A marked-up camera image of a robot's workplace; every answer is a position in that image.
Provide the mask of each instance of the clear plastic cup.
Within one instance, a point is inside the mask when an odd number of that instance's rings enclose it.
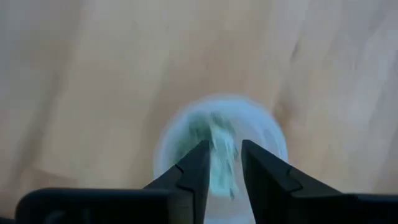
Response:
[[[205,223],[254,223],[248,193],[243,179],[241,145],[250,139],[285,162],[288,155],[285,137],[277,122],[262,105],[242,96],[212,95],[189,104],[180,110],[168,123],[157,146],[154,158],[154,178],[160,177],[173,166],[173,150],[176,139],[186,130],[191,114],[219,112],[230,119],[236,131],[239,159],[235,163],[236,183],[239,193],[234,200],[212,195],[207,198]]]

